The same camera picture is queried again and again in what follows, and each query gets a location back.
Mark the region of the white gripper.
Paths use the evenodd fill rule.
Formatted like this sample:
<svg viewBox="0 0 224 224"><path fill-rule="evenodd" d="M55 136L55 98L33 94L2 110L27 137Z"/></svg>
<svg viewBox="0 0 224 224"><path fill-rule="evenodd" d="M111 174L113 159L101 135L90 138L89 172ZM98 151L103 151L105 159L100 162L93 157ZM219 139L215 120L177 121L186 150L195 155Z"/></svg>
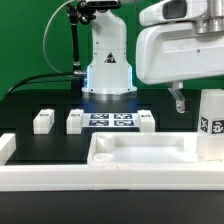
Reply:
<svg viewBox="0 0 224 224"><path fill-rule="evenodd" d="M196 34L191 22L141 31L136 43L136 75L145 84L168 83L178 113L190 111L184 80L224 74L224 32Z"/></svg>

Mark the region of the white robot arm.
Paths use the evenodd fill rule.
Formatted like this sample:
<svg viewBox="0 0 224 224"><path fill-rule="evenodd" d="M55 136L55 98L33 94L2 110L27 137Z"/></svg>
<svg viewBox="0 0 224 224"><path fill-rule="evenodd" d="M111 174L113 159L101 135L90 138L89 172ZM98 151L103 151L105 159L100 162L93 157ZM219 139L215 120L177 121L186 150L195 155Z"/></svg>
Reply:
<svg viewBox="0 0 224 224"><path fill-rule="evenodd" d="M110 9L118 0L87 0L96 11L87 91L117 97L135 88L126 61L126 26ZM143 9L136 42L136 75L148 85L167 83L176 110L190 110L185 80L224 74L224 0L161 0Z"/></svg>

